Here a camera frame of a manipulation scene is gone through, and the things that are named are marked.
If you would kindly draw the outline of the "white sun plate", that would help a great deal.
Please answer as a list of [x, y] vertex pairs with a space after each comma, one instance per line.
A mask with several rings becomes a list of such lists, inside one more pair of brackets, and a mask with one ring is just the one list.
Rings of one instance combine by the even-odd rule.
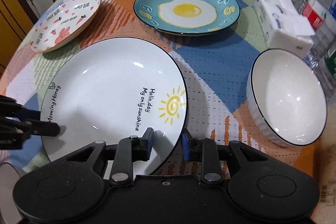
[[60, 126], [44, 137], [50, 161], [94, 141], [116, 144], [154, 130], [150, 159], [135, 174], [154, 173], [172, 153], [187, 118], [187, 88], [176, 62], [162, 48], [136, 38], [113, 38], [72, 56], [46, 91], [41, 119]]

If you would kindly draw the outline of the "white ribbed bowl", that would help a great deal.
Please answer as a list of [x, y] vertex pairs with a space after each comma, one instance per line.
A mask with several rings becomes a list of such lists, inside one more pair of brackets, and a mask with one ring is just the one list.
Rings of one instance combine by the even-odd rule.
[[310, 67], [289, 51], [269, 49], [256, 57], [246, 98], [254, 122], [277, 145], [310, 145], [326, 126], [323, 88]]

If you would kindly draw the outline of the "pink bunny plate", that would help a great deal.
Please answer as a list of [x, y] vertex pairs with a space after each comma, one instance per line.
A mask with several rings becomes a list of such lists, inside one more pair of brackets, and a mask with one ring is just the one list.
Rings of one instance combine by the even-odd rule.
[[101, 0], [68, 0], [33, 27], [29, 45], [35, 53], [56, 50], [76, 38], [92, 22]]

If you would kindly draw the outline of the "blue fried egg plate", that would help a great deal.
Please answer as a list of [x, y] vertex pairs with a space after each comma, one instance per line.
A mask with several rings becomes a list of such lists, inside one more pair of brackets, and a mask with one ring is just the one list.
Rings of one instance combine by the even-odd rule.
[[147, 26], [184, 36], [224, 30], [240, 16], [237, 0], [135, 0], [133, 10]]

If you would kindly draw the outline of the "patchwork tablecloth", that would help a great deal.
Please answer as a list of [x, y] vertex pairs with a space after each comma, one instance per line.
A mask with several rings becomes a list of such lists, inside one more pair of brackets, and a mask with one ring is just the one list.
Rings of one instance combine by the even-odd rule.
[[26, 172], [94, 141], [151, 127], [134, 174], [199, 174], [181, 133], [240, 141], [314, 176], [327, 121], [322, 86], [294, 53], [264, 42], [257, 0], [59, 0], [29, 30], [1, 78], [1, 96], [31, 106], [60, 133], [1, 151]]

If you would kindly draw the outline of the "yellow wooden chair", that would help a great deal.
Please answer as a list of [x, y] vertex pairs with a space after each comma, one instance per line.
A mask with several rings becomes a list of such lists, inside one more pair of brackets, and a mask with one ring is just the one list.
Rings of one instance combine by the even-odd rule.
[[38, 17], [26, 0], [1, 0], [1, 74]]

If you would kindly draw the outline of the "white tissue pack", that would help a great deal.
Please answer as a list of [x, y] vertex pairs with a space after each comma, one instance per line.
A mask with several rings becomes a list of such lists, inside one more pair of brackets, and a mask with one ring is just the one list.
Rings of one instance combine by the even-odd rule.
[[255, 0], [254, 8], [268, 48], [290, 51], [304, 59], [313, 46], [313, 27], [291, 0]]

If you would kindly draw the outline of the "green label water bottle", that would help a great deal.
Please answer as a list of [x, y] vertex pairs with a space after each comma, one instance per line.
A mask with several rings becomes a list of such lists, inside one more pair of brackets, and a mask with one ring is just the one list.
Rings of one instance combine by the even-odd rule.
[[335, 32], [327, 26], [320, 26], [313, 42], [305, 62], [317, 76], [326, 100], [329, 101], [335, 96]]

